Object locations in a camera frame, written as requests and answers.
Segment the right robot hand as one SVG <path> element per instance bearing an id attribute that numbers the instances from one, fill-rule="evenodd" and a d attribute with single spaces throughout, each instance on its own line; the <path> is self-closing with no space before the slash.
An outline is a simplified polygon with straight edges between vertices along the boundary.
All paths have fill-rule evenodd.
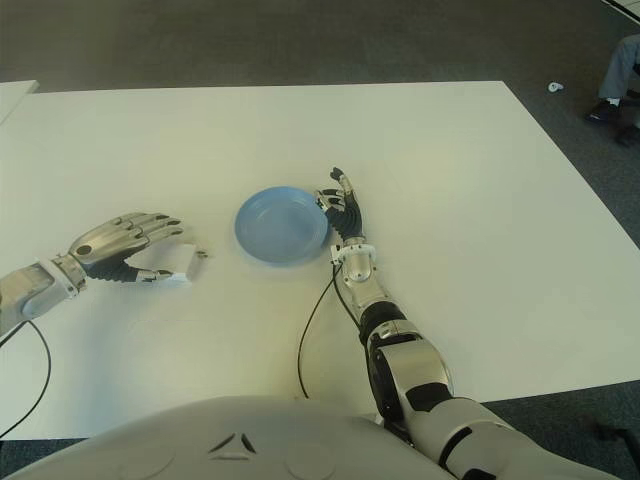
<path id="1" fill-rule="evenodd" d="M 338 188 L 318 190 L 315 193 L 316 205 L 343 241 L 364 237 L 362 213 L 349 178 L 337 167 L 329 176 Z"/>

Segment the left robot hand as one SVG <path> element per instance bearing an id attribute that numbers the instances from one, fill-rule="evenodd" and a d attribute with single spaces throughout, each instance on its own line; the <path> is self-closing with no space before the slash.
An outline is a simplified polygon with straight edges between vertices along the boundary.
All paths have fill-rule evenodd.
<path id="1" fill-rule="evenodd" d="M 161 213 L 133 212 L 113 218 L 79 236 L 68 255 L 92 279 L 121 283 L 165 280 L 168 270 L 133 267 L 127 260 L 150 246 L 184 232 L 182 222 Z"/>

